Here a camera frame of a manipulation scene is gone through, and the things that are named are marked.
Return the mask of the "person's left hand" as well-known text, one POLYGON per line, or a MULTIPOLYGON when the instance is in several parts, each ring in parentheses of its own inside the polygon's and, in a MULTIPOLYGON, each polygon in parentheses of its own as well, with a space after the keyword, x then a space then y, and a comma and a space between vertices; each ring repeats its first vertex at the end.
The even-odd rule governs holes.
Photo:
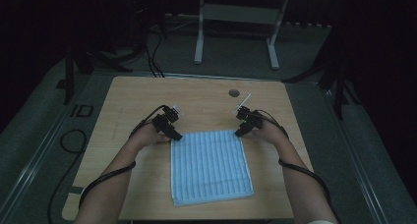
POLYGON ((128 139, 128 143, 132 144, 134 148, 138 150, 141 150, 148 145, 168 141, 170 141, 170 138, 164 134, 158 133, 152 122, 146 122, 128 139))

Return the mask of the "white metal desk frame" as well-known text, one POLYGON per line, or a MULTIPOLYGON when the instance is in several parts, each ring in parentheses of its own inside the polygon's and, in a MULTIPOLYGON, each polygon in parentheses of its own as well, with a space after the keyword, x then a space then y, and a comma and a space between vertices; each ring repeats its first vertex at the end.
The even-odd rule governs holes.
POLYGON ((245 6, 233 6, 222 4, 211 4, 205 0, 199 0, 199 16, 198 16, 198 35, 194 55, 194 63, 201 64, 203 62, 204 54, 204 21, 224 21, 224 22, 237 22, 237 23, 249 23, 260 25, 271 25, 274 30, 266 39, 268 56, 270 66, 273 70, 280 68, 278 63, 278 56, 275 50, 275 42, 282 25, 283 17, 287 8, 289 0, 282 0, 279 9, 273 8, 258 8, 258 7, 245 7, 245 6))

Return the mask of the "dark equipment tower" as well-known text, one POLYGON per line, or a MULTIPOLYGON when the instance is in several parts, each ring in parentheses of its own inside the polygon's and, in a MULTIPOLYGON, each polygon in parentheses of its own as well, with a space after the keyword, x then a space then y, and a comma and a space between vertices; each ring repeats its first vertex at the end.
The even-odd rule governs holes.
POLYGON ((144 52, 152 26, 157 26, 164 38, 167 37, 165 25, 164 0, 131 0, 133 16, 138 23, 138 40, 135 50, 144 52))

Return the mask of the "light blue striped towel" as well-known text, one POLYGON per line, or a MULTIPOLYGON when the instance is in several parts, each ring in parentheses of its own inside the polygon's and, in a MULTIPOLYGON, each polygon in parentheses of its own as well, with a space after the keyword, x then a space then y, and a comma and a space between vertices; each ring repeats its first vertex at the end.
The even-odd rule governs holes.
POLYGON ((174 140, 171 193, 175 206, 252 196, 242 140, 233 130, 188 133, 174 140))

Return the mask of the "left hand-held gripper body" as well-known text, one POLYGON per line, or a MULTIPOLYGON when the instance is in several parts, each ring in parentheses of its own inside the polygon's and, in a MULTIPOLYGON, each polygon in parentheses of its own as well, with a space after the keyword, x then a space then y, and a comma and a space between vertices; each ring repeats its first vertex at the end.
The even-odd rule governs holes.
POLYGON ((176 134, 173 123, 179 120, 179 112, 175 107, 162 106, 162 114, 157 114, 152 123, 156 131, 164 134, 176 134))

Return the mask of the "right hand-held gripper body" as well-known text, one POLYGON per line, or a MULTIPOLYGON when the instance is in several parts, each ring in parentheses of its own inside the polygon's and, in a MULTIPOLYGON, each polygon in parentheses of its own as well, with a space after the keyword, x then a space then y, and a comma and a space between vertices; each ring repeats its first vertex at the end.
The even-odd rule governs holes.
POLYGON ((239 127, 242 127, 242 129, 245 129, 247 132, 251 132, 254 128, 260 129, 263 124, 263 116, 257 110, 251 111, 248 107, 245 106, 246 101, 250 97, 251 94, 248 93, 243 101, 239 103, 236 109, 233 111, 233 113, 236 115, 236 118, 242 121, 239 127))

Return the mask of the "black floor stand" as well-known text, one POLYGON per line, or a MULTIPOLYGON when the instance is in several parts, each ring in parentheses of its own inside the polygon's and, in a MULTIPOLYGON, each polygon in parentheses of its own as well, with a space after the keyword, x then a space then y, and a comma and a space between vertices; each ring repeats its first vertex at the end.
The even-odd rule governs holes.
POLYGON ((321 90, 330 90, 335 85, 333 111, 336 117, 342 120, 342 104, 346 101, 344 91, 346 90, 347 69, 347 54, 345 53, 343 42, 335 37, 328 37, 310 69, 292 78, 284 79, 282 82, 295 84, 318 72, 322 72, 323 74, 318 81, 318 87, 321 90))
POLYGON ((75 74, 74 65, 77 65, 82 74, 91 74, 93 66, 90 61, 91 57, 96 58, 109 68, 119 72, 130 72, 130 69, 122 67, 121 62, 134 58, 137 52, 133 51, 121 57, 110 58, 95 50, 85 42, 73 42, 67 45, 65 50, 65 80, 63 88, 65 89, 64 104, 68 105, 75 92, 75 74))

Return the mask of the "person's right hand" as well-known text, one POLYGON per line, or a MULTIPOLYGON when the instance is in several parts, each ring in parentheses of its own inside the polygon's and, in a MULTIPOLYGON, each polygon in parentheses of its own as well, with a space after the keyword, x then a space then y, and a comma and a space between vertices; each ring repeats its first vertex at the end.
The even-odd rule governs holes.
POLYGON ((281 148, 286 144, 290 144, 289 138, 284 134, 282 129, 270 121, 263 119, 260 129, 254 128, 249 133, 250 136, 264 140, 276 148, 281 148))

